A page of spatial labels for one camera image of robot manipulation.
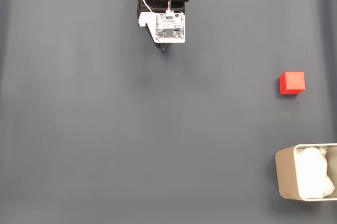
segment open tin container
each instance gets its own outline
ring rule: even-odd
[[[335,191],[325,197],[318,199],[305,199],[299,193],[296,172],[295,153],[297,149],[304,148],[326,148],[326,160],[328,162],[328,176],[335,185]],[[277,180],[279,182],[280,195],[285,199],[302,201],[331,201],[337,200],[337,143],[328,144],[299,144],[291,148],[282,149],[275,155]]]

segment gray surface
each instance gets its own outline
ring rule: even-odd
[[[191,0],[166,54],[136,2],[2,0],[0,223],[335,223],[274,162],[336,137],[331,0]]]

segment white tissue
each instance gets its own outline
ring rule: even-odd
[[[325,148],[298,149],[295,155],[300,196],[303,199],[324,198],[332,194],[335,186],[326,171]]]

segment red cube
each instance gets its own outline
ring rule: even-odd
[[[281,94],[299,94],[305,91],[304,72],[284,72],[280,76]]]

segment table surface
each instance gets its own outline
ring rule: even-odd
[[[0,223],[335,223],[274,161],[335,142],[333,1],[190,0],[161,53],[137,0],[2,0]]]

